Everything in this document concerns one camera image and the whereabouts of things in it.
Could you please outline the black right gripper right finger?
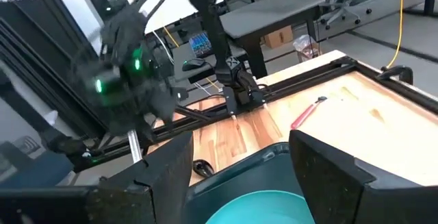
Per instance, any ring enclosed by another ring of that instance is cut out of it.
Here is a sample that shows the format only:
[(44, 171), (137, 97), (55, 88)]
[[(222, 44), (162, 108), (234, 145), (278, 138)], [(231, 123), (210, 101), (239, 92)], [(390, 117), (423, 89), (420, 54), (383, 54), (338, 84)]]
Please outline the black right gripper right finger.
[(353, 224), (364, 184), (375, 177), (353, 156), (302, 131), (289, 133), (295, 174), (316, 223)]

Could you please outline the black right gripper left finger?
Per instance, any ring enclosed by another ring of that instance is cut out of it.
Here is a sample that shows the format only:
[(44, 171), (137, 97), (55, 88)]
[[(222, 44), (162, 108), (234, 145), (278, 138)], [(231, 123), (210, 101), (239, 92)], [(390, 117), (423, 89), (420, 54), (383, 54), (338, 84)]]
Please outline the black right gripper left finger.
[(183, 132), (139, 162), (99, 183), (87, 199), (90, 223), (180, 223), (194, 141)]

